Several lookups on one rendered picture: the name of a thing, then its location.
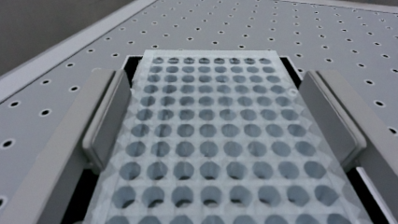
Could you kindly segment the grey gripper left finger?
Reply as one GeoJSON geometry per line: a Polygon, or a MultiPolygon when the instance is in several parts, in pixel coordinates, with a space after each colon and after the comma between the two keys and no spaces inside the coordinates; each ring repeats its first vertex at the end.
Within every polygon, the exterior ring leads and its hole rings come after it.
{"type": "Polygon", "coordinates": [[[60,224],[83,169],[100,175],[130,94],[123,69],[94,69],[0,224],[60,224]]]}

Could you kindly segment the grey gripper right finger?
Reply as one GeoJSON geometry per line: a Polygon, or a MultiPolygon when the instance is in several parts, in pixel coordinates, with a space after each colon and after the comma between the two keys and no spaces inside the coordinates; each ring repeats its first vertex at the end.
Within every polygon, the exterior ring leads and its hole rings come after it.
{"type": "Polygon", "coordinates": [[[308,70],[299,88],[343,171],[362,167],[398,222],[398,139],[336,70],[308,70]]]}

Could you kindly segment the grey rectangular base plate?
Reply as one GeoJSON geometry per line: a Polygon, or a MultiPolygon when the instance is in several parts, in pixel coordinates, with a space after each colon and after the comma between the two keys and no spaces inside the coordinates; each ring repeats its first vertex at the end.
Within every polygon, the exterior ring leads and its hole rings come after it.
{"type": "Polygon", "coordinates": [[[282,0],[154,0],[0,101],[0,216],[94,69],[146,49],[275,50],[337,70],[398,139],[398,13],[282,0]]]}

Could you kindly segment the clear well plate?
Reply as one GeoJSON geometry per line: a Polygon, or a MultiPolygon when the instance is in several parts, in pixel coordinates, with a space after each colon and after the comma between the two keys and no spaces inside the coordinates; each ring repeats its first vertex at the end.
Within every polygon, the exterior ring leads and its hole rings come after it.
{"type": "Polygon", "coordinates": [[[82,224],[373,222],[275,50],[145,50],[82,224]]]}

